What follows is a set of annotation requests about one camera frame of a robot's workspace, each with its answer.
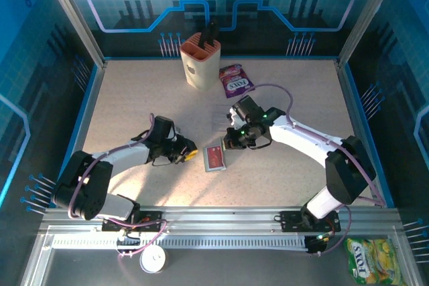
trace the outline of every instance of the pen holder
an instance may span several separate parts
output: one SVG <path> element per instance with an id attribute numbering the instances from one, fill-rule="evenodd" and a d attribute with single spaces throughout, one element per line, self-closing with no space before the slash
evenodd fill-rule
<path id="1" fill-rule="evenodd" d="M 180 46 L 186 81 L 199 90 L 208 90 L 219 80 L 221 43 L 213 40 L 213 46 L 204 42 L 198 47 L 201 33 L 195 33 Z"/>

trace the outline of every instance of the white work surface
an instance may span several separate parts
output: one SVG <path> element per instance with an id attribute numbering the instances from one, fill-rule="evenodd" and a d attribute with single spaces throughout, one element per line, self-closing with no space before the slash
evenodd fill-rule
<path id="1" fill-rule="evenodd" d="M 254 84 L 272 82 L 294 95 L 291 116 L 329 135 L 353 134 L 333 61 L 222 59 L 240 63 Z M 264 109 L 286 110 L 289 99 L 277 88 L 251 93 Z M 180 60 L 110 61 L 90 123 L 84 151 L 122 145 L 149 128 L 149 114 L 168 117 L 193 140 L 198 155 L 165 167 L 141 165 L 111 180 L 109 192 L 156 206 L 301 206 L 325 186 L 324 168 L 280 143 L 258 151 L 225 151 L 225 171 L 206 173 L 205 146 L 222 133 L 213 115 L 239 100 L 226 98 L 219 81 L 200 92 L 186 82 Z M 368 189 L 363 196 L 371 196 Z"/>

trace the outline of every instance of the yellow snack bag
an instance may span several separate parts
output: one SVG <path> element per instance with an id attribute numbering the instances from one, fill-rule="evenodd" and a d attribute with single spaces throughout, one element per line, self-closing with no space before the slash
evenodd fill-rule
<path id="1" fill-rule="evenodd" d="M 389 239 L 348 238 L 349 271 L 358 284 L 406 286 Z"/>

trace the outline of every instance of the white disc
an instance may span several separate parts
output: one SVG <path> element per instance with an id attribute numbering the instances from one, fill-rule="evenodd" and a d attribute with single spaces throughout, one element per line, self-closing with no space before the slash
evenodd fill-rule
<path id="1" fill-rule="evenodd" d="M 166 264 L 167 256 L 163 248 L 148 246 L 140 256 L 140 266 L 146 273 L 159 273 Z"/>

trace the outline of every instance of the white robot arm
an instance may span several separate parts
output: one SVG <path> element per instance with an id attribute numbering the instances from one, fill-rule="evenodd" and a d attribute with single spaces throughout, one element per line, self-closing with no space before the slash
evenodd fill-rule
<path id="1" fill-rule="evenodd" d="M 351 204 L 368 183 L 343 153 L 347 150 L 373 180 L 375 171 L 356 137 L 333 137 L 303 125 L 284 111 L 270 108 L 264 111 L 245 96 L 233 105 L 228 114 L 233 127 L 224 138 L 226 149 L 260 149 L 277 141 L 297 149 L 317 161 L 326 170 L 326 186 L 302 208 L 303 221 L 312 226 L 343 204 Z M 256 146 L 256 140 L 265 137 L 268 144 Z"/>
<path id="2" fill-rule="evenodd" d="M 173 164 L 185 162 L 197 151 L 193 141 L 178 134 L 173 121 L 156 117 L 151 131 L 139 134 L 121 147 L 102 153 L 73 153 L 55 186 L 52 201 L 67 208 L 72 218 L 90 220 L 98 216 L 134 223 L 138 221 L 139 204 L 108 194 L 110 179 L 126 169 L 153 163 L 161 156 Z"/>

